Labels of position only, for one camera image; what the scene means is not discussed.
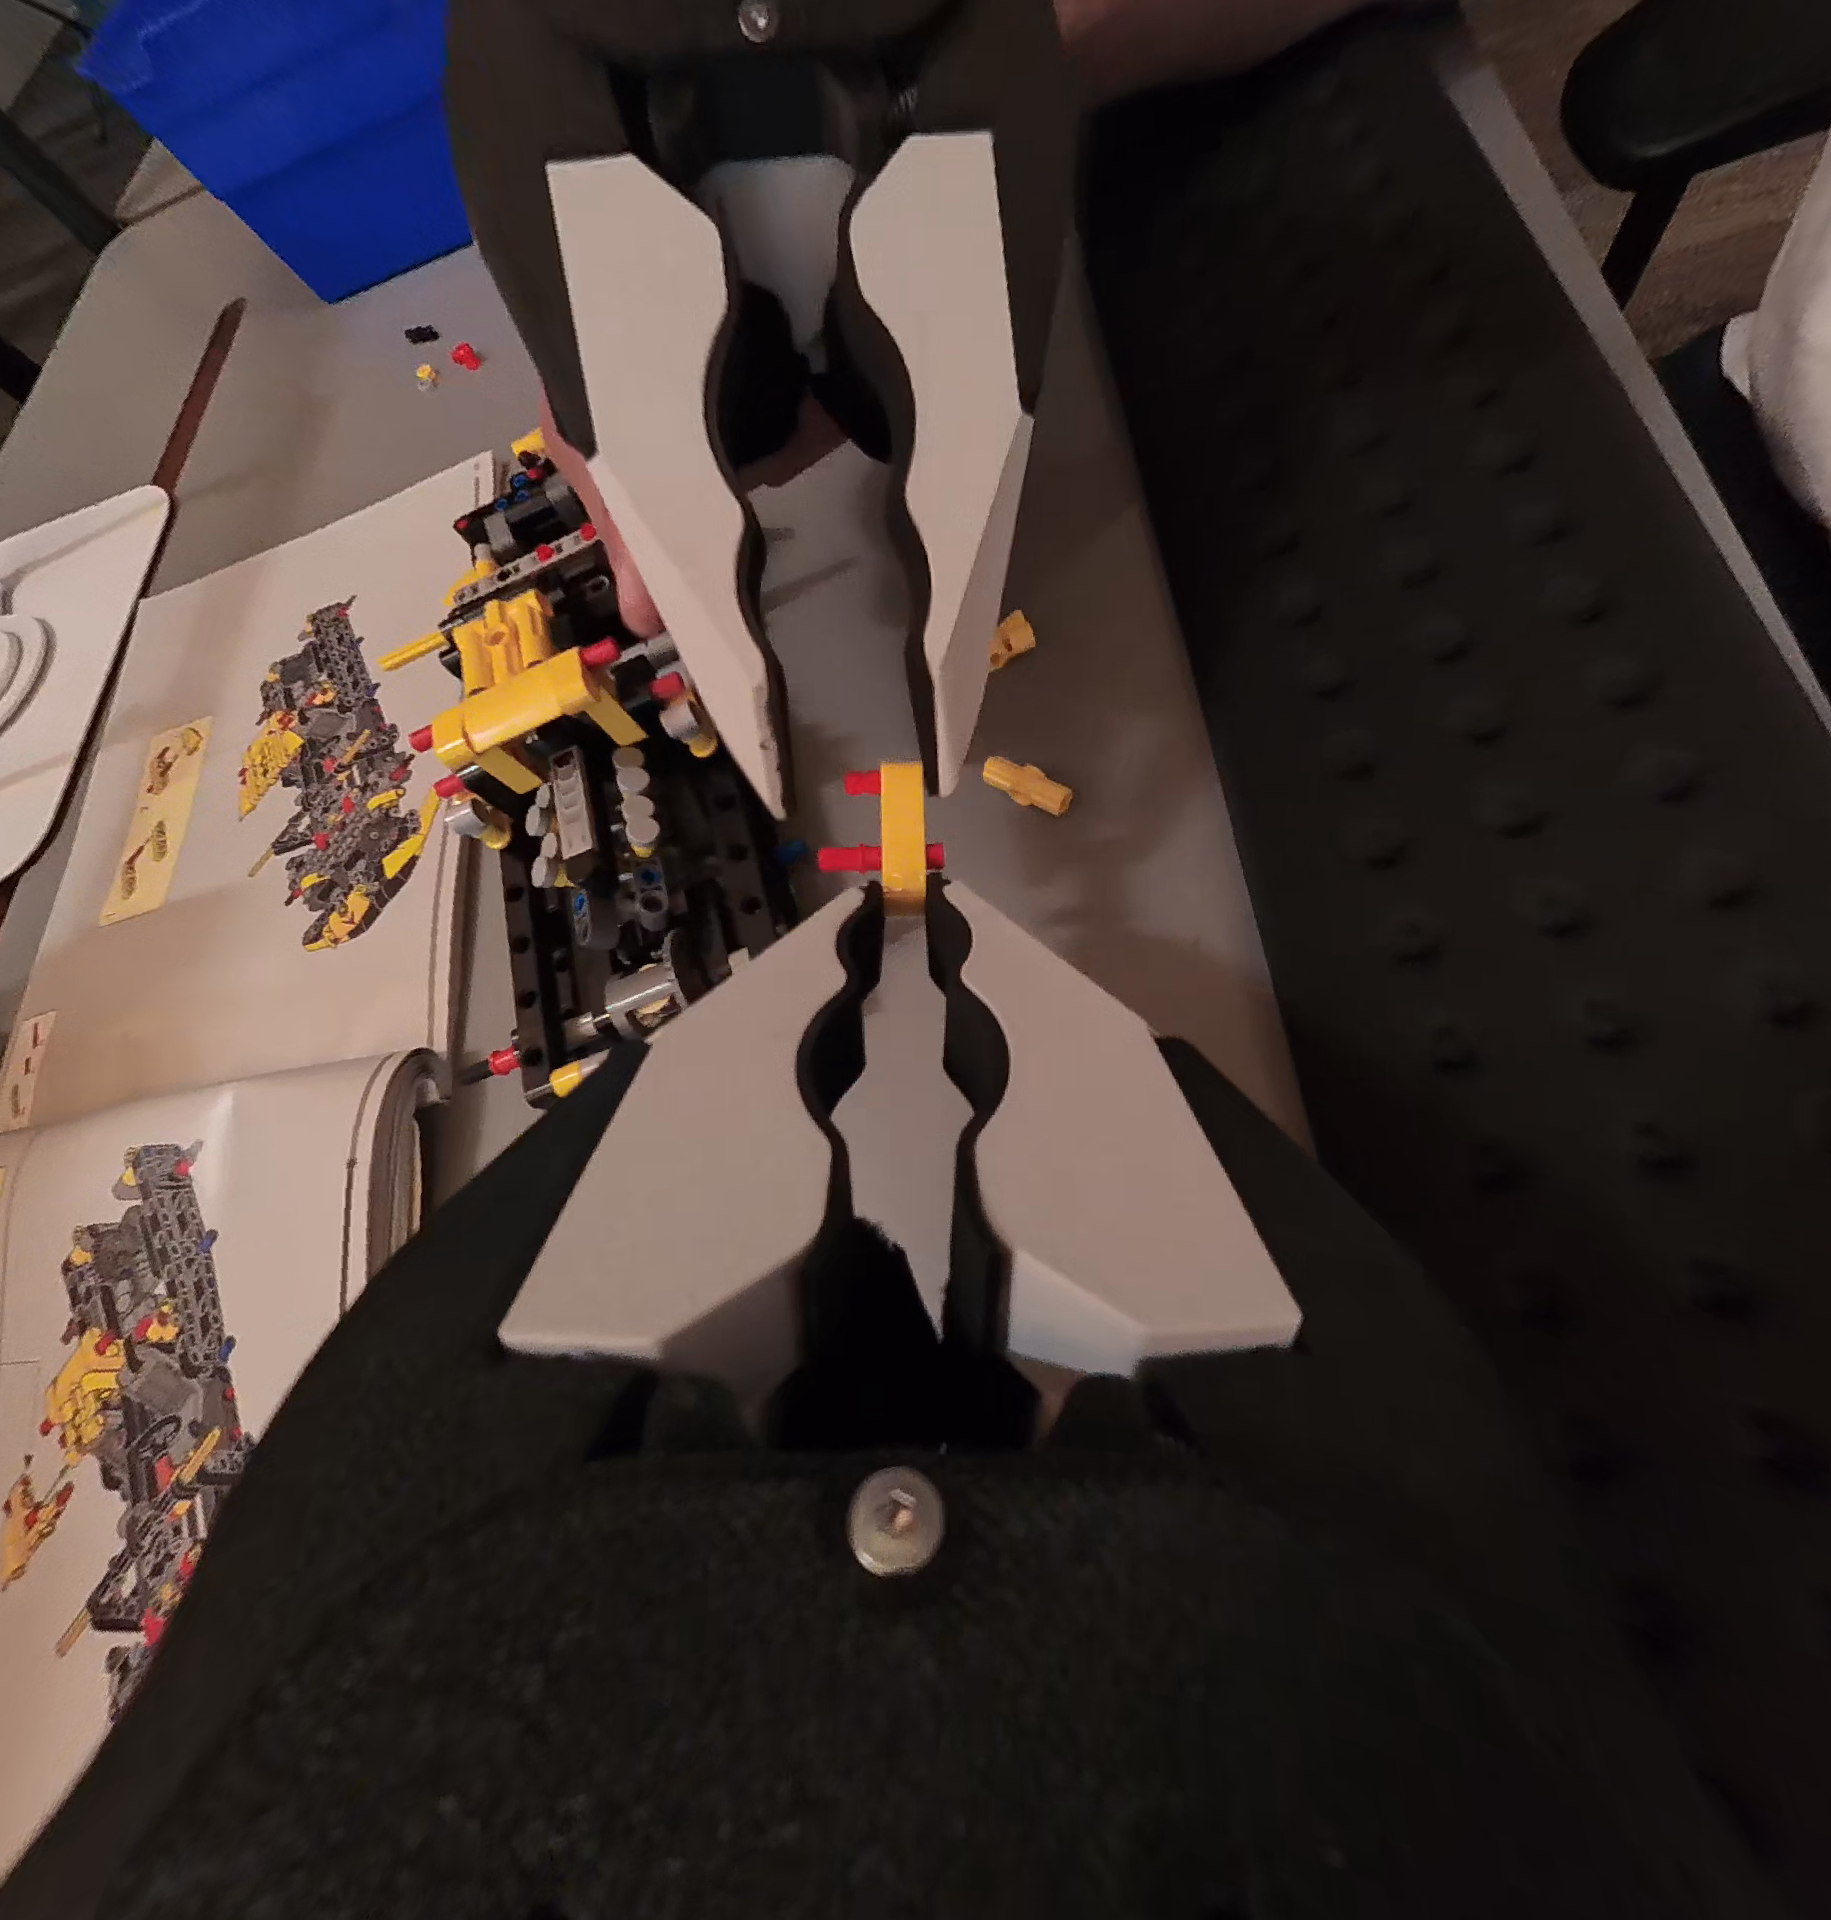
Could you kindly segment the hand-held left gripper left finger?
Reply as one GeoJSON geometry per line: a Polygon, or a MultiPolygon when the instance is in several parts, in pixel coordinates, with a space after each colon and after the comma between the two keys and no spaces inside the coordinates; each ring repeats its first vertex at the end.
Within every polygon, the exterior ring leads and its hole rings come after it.
{"type": "Polygon", "coordinates": [[[916,1289],[852,1206],[882,888],[841,892],[654,1044],[501,1316],[521,1358],[687,1372],[780,1419],[912,1419],[916,1289]]]}

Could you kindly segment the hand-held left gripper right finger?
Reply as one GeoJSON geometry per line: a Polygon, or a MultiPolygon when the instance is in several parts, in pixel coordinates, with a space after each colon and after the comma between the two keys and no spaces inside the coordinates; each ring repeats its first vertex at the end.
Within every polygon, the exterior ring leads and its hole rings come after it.
{"type": "Polygon", "coordinates": [[[1302,1307],[1153,1028],[956,877],[926,907],[954,1149],[944,1353],[1132,1379],[1290,1347],[1302,1307]]]}

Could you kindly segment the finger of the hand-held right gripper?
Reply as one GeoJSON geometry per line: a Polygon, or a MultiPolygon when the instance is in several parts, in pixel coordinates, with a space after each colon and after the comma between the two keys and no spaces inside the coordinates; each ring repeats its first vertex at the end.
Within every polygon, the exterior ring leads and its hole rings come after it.
{"type": "Polygon", "coordinates": [[[592,480],[758,803],[791,813],[783,679],[756,589],[766,543],[715,423],[731,273],[710,214],[638,156],[545,170],[595,449],[592,480]]]}
{"type": "Polygon", "coordinates": [[[859,193],[847,254],[859,306],[888,341],[894,528],[912,538],[905,664],[929,788],[945,798],[992,672],[1031,452],[992,136],[905,136],[859,193]]]}

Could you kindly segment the yellow black lego car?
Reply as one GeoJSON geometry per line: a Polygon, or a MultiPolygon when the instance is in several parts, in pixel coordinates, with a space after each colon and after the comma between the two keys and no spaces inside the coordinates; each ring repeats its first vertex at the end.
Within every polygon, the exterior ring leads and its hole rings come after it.
{"type": "Polygon", "coordinates": [[[452,835],[483,846],[512,1031],[472,1076],[532,1107],[658,1031],[797,928],[788,843],[715,742],[668,638],[635,638],[581,495],[540,432],[454,519],[468,573],[434,633],[381,661],[448,665],[410,743],[443,766],[452,835]]]}

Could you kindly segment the yellow thin lego beam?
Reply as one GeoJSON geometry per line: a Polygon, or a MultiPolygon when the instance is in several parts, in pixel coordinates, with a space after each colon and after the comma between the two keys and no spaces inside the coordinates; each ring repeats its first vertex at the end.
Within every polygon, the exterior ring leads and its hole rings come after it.
{"type": "Polygon", "coordinates": [[[931,843],[929,784],[918,762],[877,766],[877,884],[884,910],[918,914],[929,907],[931,843]]]}

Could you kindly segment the lego instruction booklet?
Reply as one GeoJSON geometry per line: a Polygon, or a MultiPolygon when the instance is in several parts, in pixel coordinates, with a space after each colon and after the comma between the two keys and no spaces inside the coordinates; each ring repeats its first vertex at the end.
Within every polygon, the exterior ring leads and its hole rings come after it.
{"type": "Polygon", "coordinates": [[[92,1751],[386,1259],[452,1036],[418,640],[489,452],[141,603],[0,1075],[0,1744],[92,1751]]]}

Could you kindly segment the person's right hand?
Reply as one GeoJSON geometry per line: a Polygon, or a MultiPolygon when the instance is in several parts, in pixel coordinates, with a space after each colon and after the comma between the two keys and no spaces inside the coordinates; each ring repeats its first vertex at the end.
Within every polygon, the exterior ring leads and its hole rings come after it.
{"type": "Polygon", "coordinates": [[[576,498],[581,501],[581,516],[592,524],[595,538],[608,550],[608,566],[612,576],[612,595],[616,595],[616,609],[620,609],[623,627],[635,638],[664,636],[667,633],[664,615],[641,579],[641,566],[635,562],[623,531],[616,528],[612,514],[600,495],[600,484],[595,483],[595,473],[585,453],[573,449],[565,436],[561,432],[550,413],[547,396],[540,396],[538,401],[538,428],[540,428],[545,458],[558,466],[558,473],[576,492],[576,498]]]}

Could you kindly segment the blue storage bin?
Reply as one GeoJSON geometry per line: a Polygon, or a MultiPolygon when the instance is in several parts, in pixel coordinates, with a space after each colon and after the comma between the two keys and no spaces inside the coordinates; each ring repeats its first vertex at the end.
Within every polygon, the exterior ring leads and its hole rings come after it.
{"type": "Polygon", "coordinates": [[[445,4],[113,4],[80,77],[325,303],[471,247],[445,4]]]}

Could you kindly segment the black perforated mat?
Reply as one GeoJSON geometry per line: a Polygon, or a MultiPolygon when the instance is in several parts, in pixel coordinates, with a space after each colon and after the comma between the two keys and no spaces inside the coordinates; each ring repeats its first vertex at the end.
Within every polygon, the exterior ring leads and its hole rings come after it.
{"type": "Polygon", "coordinates": [[[1321,1159],[1831,1917],[1831,730],[1429,26],[1103,112],[1079,227],[1321,1159]]]}

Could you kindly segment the black office chair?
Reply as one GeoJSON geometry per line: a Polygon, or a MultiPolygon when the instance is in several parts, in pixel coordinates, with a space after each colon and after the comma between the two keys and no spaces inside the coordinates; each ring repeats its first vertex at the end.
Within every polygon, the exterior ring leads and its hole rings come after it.
{"type": "Polygon", "coordinates": [[[1831,4],[1630,4],[1568,64],[1556,125],[1621,198],[1605,292],[1670,358],[1765,290],[1831,125],[1831,4]]]}

